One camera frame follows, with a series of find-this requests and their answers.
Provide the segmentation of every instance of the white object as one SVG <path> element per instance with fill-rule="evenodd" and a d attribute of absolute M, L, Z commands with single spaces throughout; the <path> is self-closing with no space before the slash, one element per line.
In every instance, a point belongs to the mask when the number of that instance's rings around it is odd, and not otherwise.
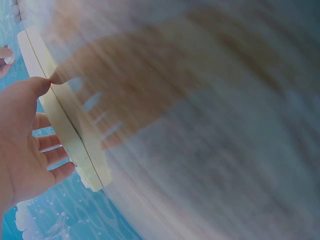
<path fill-rule="evenodd" d="M 15 62 L 16 58 L 15 56 L 12 54 L 11 56 L 8 56 L 4 59 L 4 62 L 7 64 L 7 65 L 11 65 Z"/>
<path fill-rule="evenodd" d="M 23 30 L 18 33 L 17 40 L 29 76 L 49 78 L 57 64 L 42 41 L 37 28 L 32 26 Z M 48 93 L 39 100 L 55 133 L 74 162 L 82 182 L 96 192 L 109 184 L 111 177 L 104 152 L 101 150 L 101 143 L 94 138 L 93 130 L 88 124 L 75 129 L 69 118 L 76 118 L 79 115 L 72 116 L 72 112 L 67 112 L 67 116 L 64 109 L 67 107 L 69 110 L 70 107 L 65 105 L 62 107 L 59 103 L 67 97 L 67 101 L 72 104 L 72 95 L 68 85 L 52 85 Z"/>

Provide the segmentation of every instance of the fingers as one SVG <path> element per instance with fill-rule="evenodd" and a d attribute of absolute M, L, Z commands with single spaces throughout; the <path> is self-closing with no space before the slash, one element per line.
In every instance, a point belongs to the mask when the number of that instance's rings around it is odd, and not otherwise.
<path fill-rule="evenodd" d="M 35 97 L 38 99 L 40 96 L 46 94 L 50 88 L 51 82 L 49 79 L 42 77 L 31 77 L 24 81 L 34 93 Z"/>
<path fill-rule="evenodd" d="M 73 162 L 67 162 L 60 167 L 48 171 L 49 177 L 51 179 L 50 185 L 53 187 L 56 184 L 61 183 L 63 180 L 68 178 L 75 170 L 75 165 Z"/>
<path fill-rule="evenodd" d="M 14 52 L 11 49 L 9 49 L 8 46 L 0 47 L 0 59 L 10 57 L 12 56 L 12 54 L 14 54 Z"/>
<path fill-rule="evenodd" d="M 51 123 L 45 113 L 37 112 L 33 121 L 32 130 L 51 127 Z"/>
<path fill-rule="evenodd" d="M 55 148 L 61 145 L 59 138 L 55 134 L 37 137 L 37 140 L 39 143 L 38 149 L 40 152 L 43 152 L 48 149 Z"/>
<path fill-rule="evenodd" d="M 11 65 L 4 65 L 0 67 L 0 78 L 5 77 L 8 74 L 10 68 L 11 68 Z"/>
<path fill-rule="evenodd" d="M 47 160 L 48 167 L 68 158 L 68 154 L 62 146 L 50 151 L 46 151 L 43 154 Z"/>

